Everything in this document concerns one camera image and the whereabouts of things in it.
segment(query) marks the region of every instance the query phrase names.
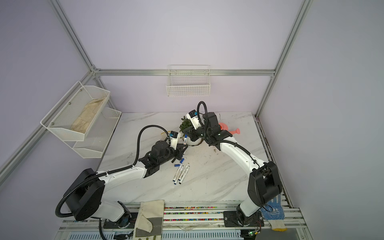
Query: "lavender wall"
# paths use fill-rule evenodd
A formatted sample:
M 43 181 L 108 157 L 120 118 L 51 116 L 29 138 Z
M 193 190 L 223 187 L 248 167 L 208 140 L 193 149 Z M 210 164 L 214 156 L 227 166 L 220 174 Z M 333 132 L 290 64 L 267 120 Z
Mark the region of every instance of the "lavender wall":
M 211 94 L 202 97 L 168 97 L 167 76 L 102 76 L 119 111 L 124 113 L 189 112 L 199 101 L 208 111 L 256 113 L 269 83 L 268 76 L 212 76 Z
M 314 1 L 261 114 L 313 239 L 383 239 L 384 1 Z
M 62 1 L 90 58 L 104 69 L 274 69 L 301 3 Z
M 1 1 L 0 33 L 2 165 L 87 68 L 47 0 Z M 57 202 L 97 163 L 47 133 L 2 186 L 1 239 L 53 239 L 62 222 Z

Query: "green plant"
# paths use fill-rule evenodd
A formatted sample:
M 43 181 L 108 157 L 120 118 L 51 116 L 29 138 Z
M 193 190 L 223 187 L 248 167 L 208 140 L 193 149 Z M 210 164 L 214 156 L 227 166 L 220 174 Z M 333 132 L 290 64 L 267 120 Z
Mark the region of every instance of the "green plant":
M 180 124 L 180 131 L 181 132 L 183 132 L 184 129 L 189 128 L 190 126 L 192 126 L 191 120 L 185 118 L 185 116 L 181 120 L 183 120 L 183 122 Z

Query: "marble tabletop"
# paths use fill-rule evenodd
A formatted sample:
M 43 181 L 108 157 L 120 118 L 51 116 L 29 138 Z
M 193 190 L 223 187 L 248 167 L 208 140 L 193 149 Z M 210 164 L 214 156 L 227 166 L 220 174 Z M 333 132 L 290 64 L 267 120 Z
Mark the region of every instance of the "marble tabletop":
M 167 131 L 180 131 L 179 125 L 185 113 L 123 113 L 109 143 L 98 170 L 110 170 L 125 166 L 136 156 L 137 136 L 147 125 L 155 124 Z M 233 136 L 240 145 L 261 160 L 268 161 L 251 112 L 216 113 L 219 122 L 225 123 L 229 131 L 240 129 Z M 162 140 L 162 130 L 144 130 L 140 141 L 139 158 L 151 150 L 156 141 Z M 168 161 L 150 177 L 136 179 L 104 193 L 104 197 L 124 203 L 138 203 L 164 199 L 166 202 L 226 202 L 244 200 L 247 197 L 248 174 L 235 161 L 214 146 L 203 142 L 188 147 L 184 153 L 184 164 L 190 169 L 182 184 L 174 185 L 172 179 L 177 164 Z

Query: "white wire basket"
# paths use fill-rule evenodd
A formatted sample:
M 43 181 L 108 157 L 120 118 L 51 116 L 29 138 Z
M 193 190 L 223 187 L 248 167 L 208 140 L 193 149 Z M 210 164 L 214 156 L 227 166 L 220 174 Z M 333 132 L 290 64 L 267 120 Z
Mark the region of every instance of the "white wire basket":
M 105 107 L 96 119 L 84 141 L 70 146 L 82 158 L 101 158 L 107 148 L 112 133 L 119 121 L 121 112 Z
M 96 86 L 83 86 L 80 82 L 77 84 L 80 84 L 80 88 L 53 118 L 49 125 L 46 126 L 40 122 L 62 141 L 84 141 L 109 99 L 110 91 Z M 81 132 L 74 131 L 71 129 L 72 124 L 80 116 L 85 105 L 93 99 L 103 99 L 103 102 L 100 103 L 99 109 L 94 113 L 93 118 L 88 121 L 90 122 L 88 127 L 82 129 Z
M 209 96 L 210 91 L 209 69 L 169 70 L 168 96 Z

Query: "black cable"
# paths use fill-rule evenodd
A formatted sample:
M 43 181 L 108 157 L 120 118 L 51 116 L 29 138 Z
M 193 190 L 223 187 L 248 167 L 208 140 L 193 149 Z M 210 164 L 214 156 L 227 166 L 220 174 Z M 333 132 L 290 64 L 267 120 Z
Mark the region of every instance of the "black cable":
M 100 233 L 100 236 L 103 240 L 107 240 L 105 237 L 104 237 L 104 234 L 101 230 L 101 219 L 99 219 L 99 233 Z
M 128 234 L 128 238 L 133 236 L 133 230 Z
M 141 129 L 140 133 L 139 133 L 139 137 L 137 138 L 137 152 L 136 152 L 136 159 L 135 159 L 135 162 L 133 163 L 133 165 L 135 165 L 137 163 L 137 160 L 139 159 L 139 147 L 140 147 L 140 136 L 142 134 L 142 132 L 149 128 L 149 127 L 158 127 L 160 129 L 162 129 L 166 134 L 167 134 L 167 137 L 169 138 L 169 135 L 168 135 L 168 132 L 167 130 L 165 130 L 163 127 L 160 127 L 158 125 L 148 125 L 148 126 L 145 126 L 143 129 Z M 69 190 L 64 196 L 63 198 L 60 200 L 60 202 L 57 204 L 56 206 L 56 209 L 55 209 L 55 215 L 58 216 L 58 217 L 71 217 L 73 216 L 73 213 L 67 213 L 67 214 L 63 214 L 60 212 L 61 210 L 61 207 L 63 206 L 63 204 L 65 203 L 65 201 L 67 201 L 67 199 L 69 198 L 70 195 L 72 195 L 77 189 L 79 189 L 80 187 L 84 187 L 85 185 L 87 185 L 88 183 L 94 181 L 95 179 L 98 179 L 99 177 L 102 177 L 102 176 L 105 176 L 107 174 L 114 174 L 114 173 L 117 173 L 117 172 L 121 172 L 121 171 L 124 171 L 124 170 L 127 170 L 127 169 L 130 169 L 133 167 L 133 165 L 128 165 L 128 166 L 125 166 L 125 167 L 121 167 L 121 168 L 118 168 L 118 169 L 115 169 L 115 170 L 110 170 L 110 171 L 107 171 L 107 172 L 103 172 L 103 173 L 100 173 L 100 174 L 96 174 L 94 176 L 91 176 L 87 179 L 85 179 L 84 181 L 82 181 L 81 183 L 79 183 L 78 185 L 76 185 L 74 188 L 72 188 L 71 190 Z
M 256 230 L 256 229 L 255 229 L 255 230 L 256 230 L 257 232 L 261 232 L 261 231 L 262 231 L 262 224 L 261 224 L 259 221 L 257 221 L 257 220 L 256 220 L 256 222 L 259 223 L 260 229 L 259 229 L 259 230 Z
M 200 118 L 200 111 L 199 111 L 199 109 L 200 109 L 200 105 L 201 105 L 201 104 L 203 104 L 203 106 L 204 106 L 204 111 L 205 111 L 205 113 L 207 114 L 207 105 L 205 104 L 205 102 L 200 101 L 200 102 L 197 104 L 197 118 L 199 119 L 199 123 L 200 123 L 200 125 L 201 125 L 201 126 L 205 126 L 206 122 L 204 122 L 204 124 L 203 124 L 203 122 L 201 121 L 201 118 Z
M 228 218 L 228 220 L 230 220 L 232 223 L 238 225 L 239 227 L 243 227 L 243 225 L 241 225 L 239 222 L 235 222 L 233 221 L 232 219 Z
M 143 133 L 143 131 L 149 127 L 158 127 L 160 129 L 162 129 L 166 135 L 167 135 L 167 138 L 169 138 L 169 135 L 168 135 L 168 132 L 167 130 L 165 130 L 165 128 L 163 127 L 160 127 L 158 125 L 148 125 L 148 126 L 145 126 L 143 127 L 143 129 L 141 129 L 141 131 L 139 132 L 139 136 L 137 137 L 137 149 L 136 149 L 136 158 L 135 158 L 135 161 L 133 162 L 133 165 L 136 165 L 137 161 L 139 160 L 139 152 L 140 152 L 140 137 L 141 137 L 141 134 Z
M 268 211 L 268 209 L 266 209 L 264 206 L 263 208 L 267 211 L 267 212 L 273 212 L 273 207 L 269 206 L 268 204 L 266 204 L 268 207 L 270 207 L 272 209 L 272 211 Z
M 92 177 L 89 177 L 87 179 L 85 179 L 84 181 L 82 181 L 81 183 L 79 183 L 78 185 L 76 185 L 74 188 L 72 188 L 71 190 L 68 191 L 67 194 L 64 195 L 64 197 L 60 200 L 60 202 L 57 204 L 56 206 L 56 209 L 55 209 L 55 214 L 56 216 L 58 217 L 71 217 L 73 216 L 72 213 L 69 213 L 69 214 L 63 214 L 60 212 L 61 210 L 61 207 L 63 206 L 63 204 L 65 203 L 65 201 L 69 198 L 70 195 L 72 195 L 73 192 L 75 192 L 77 189 L 79 189 L 80 187 L 83 187 L 85 186 L 86 184 L 92 182 L 93 180 L 99 178 L 99 177 L 102 177 L 102 176 L 105 176 L 107 175 L 106 172 L 103 172 L 103 173 L 100 173 L 100 174 L 96 174 Z
M 201 104 L 203 104 L 203 106 L 204 106 L 204 112 L 205 112 L 205 117 L 206 117 L 206 119 L 204 119 L 204 124 L 202 123 L 202 121 L 201 121 L 201 119 L 200 119 L 200 105 Z M 207 109 L 207 105 L 205 104 L 205 102 L 203 102 L 203 101 L 200 101 L 198 104 L 197 104 L 197 112 L 198 112 L 198 119 L 199 119 L 199 122 L 200 122 L 200 124 L 201 124 L 201 126 L 203 126 L 204 127 L 204 132 L 203 132 L 203 138 L 205 139 L 205 141 L 208 143 L 208 144 L 210 144 L 211 143 L 211 141 L 210 141 L 210 139 L 208 139 L 207 138 L 207 130 L 208 130 L 208 122 L 209 122 L 209 120 L 208 120 L 208 109 Z

